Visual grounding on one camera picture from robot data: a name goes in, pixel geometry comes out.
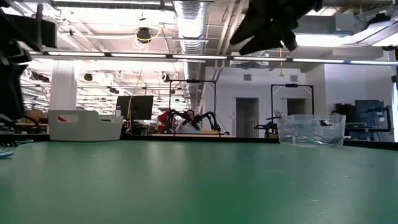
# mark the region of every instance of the silver duct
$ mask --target silver duct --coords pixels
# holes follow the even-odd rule
[[[205,20],[208,3],[197,1],[175,1],[174,8],[177,13],[177,27],[180,37],[183,38],[203,38],[205,35]],[[184,40],[180,42],[184,54],[203,54],[205,43],[195,40]],[[185,62],[184,74],[186,79],[205,79],[205,74],[201,72],[201,63]],[[190,96],[191,108],[199,112],[199,104],[203,84],[187,85]]]

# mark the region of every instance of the green table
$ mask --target green table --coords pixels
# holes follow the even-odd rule
[[[37,142],[0,160],[1,224],[398,223],[398,153]]]

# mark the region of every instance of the clear plastic bin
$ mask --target clear plastic bin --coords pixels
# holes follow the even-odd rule
[[[298,146],[342,146],[344,115],[290,115],[277,120],[279,142]]]

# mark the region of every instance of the door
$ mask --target door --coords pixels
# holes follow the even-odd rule
[[[258,138],[258,131],[254,129],[259,120],[258,98],[236,99],[236,137]]]
[[[305,114],[305,99],[287,99],[287,115]]]

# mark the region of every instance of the white column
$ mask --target white column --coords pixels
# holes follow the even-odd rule
[[[54,61],[50,110],[75,110],[79,71],[74,61]]]

